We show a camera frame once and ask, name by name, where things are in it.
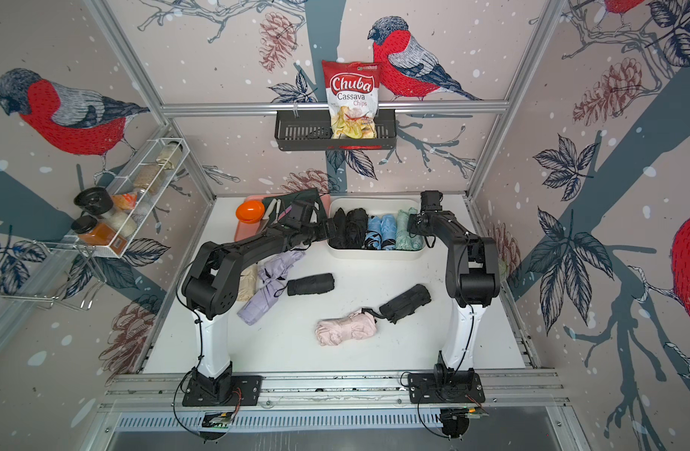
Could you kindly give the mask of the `light blue umbrella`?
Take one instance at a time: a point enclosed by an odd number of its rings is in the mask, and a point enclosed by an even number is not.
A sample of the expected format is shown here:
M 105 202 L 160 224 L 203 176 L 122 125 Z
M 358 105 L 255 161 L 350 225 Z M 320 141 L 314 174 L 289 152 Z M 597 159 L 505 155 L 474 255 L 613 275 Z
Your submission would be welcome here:
M 382 216 L 380 222 L 380 249 L 391 251 L 397 249 L 397 220 L 393 214 Z

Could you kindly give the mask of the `blue patterned umbrella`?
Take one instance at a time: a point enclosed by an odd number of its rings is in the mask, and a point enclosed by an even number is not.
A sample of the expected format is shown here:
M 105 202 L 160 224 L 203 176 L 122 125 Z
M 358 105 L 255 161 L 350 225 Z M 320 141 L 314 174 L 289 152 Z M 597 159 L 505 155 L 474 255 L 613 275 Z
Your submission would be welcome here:
M 368 218 L 364 248 L 365 250 L 382 249 L 382 218 L 379 216 L 373 215 Z

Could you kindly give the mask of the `black cased compact umbrella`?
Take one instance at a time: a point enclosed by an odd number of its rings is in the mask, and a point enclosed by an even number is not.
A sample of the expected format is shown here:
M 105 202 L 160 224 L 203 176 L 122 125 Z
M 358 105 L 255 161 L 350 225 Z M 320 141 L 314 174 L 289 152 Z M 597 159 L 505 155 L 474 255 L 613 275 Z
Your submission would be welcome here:
M 288 281 L 288 296 L 323 294 L 335 289 L 333 274 L 315 274 Z

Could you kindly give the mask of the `black sleeved umbrella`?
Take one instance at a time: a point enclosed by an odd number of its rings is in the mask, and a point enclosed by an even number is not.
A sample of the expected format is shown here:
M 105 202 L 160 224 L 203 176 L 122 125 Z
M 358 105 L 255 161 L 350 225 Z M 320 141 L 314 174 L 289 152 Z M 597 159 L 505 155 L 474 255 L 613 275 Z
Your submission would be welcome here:
M 418 308 L 431 302 L 431 295 L 427 288 L 417 284 L 407 291 L 397 295 L 394 299 L 380 306 L 379 310 L 369 307 L 361 309 L 362 313 L 367 313 L 375 319 L 385 319 L 396 324 L 401 319 L 412 315 Z

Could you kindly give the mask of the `mint green strapped umbrella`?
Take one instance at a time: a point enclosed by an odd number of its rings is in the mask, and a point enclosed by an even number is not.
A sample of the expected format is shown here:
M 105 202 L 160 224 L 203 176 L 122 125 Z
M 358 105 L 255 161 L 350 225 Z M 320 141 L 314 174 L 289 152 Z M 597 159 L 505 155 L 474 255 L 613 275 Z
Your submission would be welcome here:
M 414 232 L 414 220 L 417 216 L 416 208 L 409 208 L 408 210 L 408 221 L 406 225 L 407 238 L 409 240 L 409 250 L 410 251 L 420 251 L 425 247 L 425 239 L 422 235 Z

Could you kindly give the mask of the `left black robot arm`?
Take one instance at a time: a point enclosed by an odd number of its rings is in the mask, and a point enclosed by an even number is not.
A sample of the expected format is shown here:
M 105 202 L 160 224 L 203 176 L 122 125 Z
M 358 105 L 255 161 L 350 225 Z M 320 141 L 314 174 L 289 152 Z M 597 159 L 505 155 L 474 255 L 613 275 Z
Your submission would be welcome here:
M 281 218 L 258 234 L 228 244 L 205 242 L 196 253 L 183 278 L 181 294 L 200 337 L 192 382 L 210 396 L 225 400 L 234 387 L 226 327 L 241 273 L 269 257 L 332 238 L 334 221 L 325 213 L 316 213 L 315 205 L 314 200 L 295 200 Z

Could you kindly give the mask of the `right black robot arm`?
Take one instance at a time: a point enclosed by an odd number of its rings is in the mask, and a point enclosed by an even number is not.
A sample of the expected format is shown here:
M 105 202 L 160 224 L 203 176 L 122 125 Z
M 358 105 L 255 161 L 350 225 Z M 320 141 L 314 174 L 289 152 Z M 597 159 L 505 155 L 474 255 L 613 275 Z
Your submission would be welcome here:
M 461 225 L 453 212 L 442 207 L 443 197 L 439 191 L 423 191 L 420 212 L 410 215 L 408 231 L 433 238 L 447 250 L 444 285 L 452 299 L 452 314 L 434 377 L 436 384 L 448 386 L 462 381 L 473 368 L 479 325 L 499 296 L 501 281 L 495 240 Z

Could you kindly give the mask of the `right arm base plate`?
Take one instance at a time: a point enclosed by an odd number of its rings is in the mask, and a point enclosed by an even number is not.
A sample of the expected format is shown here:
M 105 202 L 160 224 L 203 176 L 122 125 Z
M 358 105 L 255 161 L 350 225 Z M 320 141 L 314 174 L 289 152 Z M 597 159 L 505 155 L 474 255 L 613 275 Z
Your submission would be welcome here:
M 486 401 L 480 375 L 459 372 L 453 381 L 437 383 L 432 373 L 407 373 L 404 388 L 412 404 L 482 404 Z

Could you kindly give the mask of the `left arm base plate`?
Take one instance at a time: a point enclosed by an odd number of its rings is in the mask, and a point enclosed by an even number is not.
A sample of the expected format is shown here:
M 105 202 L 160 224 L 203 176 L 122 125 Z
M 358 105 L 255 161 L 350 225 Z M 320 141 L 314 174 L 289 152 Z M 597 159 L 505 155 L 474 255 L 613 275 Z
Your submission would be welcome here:
M 213 379 L 195 373 L 184 389 L 183 407 L 256 406 L 262 382 L 260 375 L 223 374 Z

